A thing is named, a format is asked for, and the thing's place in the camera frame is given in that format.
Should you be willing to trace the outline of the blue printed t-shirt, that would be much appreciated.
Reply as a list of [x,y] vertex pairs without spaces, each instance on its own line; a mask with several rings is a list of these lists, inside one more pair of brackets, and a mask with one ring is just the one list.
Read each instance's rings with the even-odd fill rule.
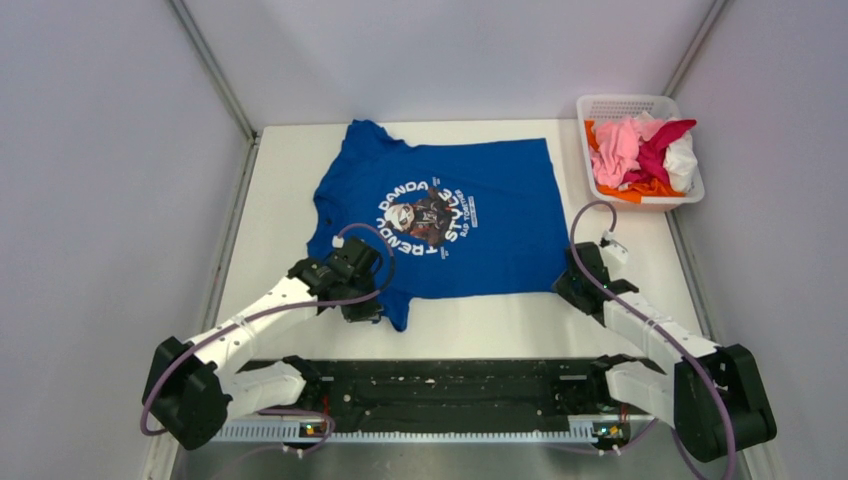
[[355,120],[314,196],[307,252],[344,227],[392,250],[379,303],[397,331],[413,299],[536,293],[566,270],[565,213],[542,138],[411,146]]

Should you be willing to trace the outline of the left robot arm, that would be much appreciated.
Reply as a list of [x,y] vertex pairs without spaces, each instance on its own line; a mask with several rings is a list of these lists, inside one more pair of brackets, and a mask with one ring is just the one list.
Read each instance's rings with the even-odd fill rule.
[[308,413],[320,386],[297,359],[249,370],[293,327],[337,308],[348,322],[374,320],[377,297],[396,268],[389,246],[334,237],[323,258],[297,261],[259,299],[220,325],[187,340],[170,337],[153,355],[142,395],[140,430],[169,434],[187,450],[209,443],[234,419],[275,406]]

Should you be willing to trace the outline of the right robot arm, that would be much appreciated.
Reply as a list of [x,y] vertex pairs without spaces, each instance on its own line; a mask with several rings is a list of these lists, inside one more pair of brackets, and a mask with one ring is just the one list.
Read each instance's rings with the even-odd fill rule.
[[567,303],[637,347],[590,368],[586,397],[600,412],[634,406],[668,425],[685,451],[710,462],[777,436],[753,353],[687,331],[625,279],[612,280],[601,248],[571,246],[554,289]]

